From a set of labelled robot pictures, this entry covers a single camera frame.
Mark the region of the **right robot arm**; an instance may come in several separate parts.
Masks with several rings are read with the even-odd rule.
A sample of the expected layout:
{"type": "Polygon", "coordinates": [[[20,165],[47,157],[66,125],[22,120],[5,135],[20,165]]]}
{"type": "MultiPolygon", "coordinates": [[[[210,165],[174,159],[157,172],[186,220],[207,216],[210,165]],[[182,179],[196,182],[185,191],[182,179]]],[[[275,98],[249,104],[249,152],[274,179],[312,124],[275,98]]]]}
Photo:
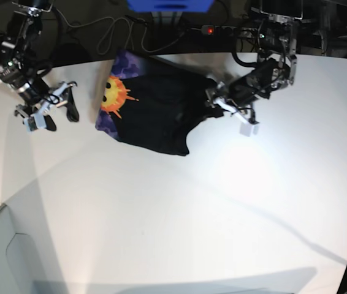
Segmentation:
{"type": "Polygon", "coordinates": [[[0,83],[5,84],[23,101],[15,107],[14,115],[22,119],[28,132],[45,129],[56,131],[56,124],[49,112],[52,108],[66,109],[67,120],[79,121],[72,89],[75,81],[62,81],[50,87],[44,76],[53,68],[55,52],[47,59],[38,60],[32,52],[32,43],[41,35],[43,13],[55,15],[58,33],[55,49],[61,41],[63,23],[53,1],[14,1],[16,10],[0,41],[0,83]]]}

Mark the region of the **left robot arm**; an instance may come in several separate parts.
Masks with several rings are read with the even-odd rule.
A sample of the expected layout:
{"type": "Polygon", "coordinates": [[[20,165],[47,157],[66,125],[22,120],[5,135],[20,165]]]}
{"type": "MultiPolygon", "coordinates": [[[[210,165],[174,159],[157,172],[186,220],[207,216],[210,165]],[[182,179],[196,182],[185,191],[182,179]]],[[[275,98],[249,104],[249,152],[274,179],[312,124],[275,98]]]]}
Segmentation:
{"type": "Polygon", "coordinates": [[[234,45],[234,61],[250,72],[207,89],[207,106],[229,112],[245,124],[258,125],[254,103],[294,84],[297,31],[302,18],[302,1],[256,1],[255,9],[249,10],[233,30],[234,42],[247,39],[253,44],[256,60],[240,59],[238,45],[234,45]]]}

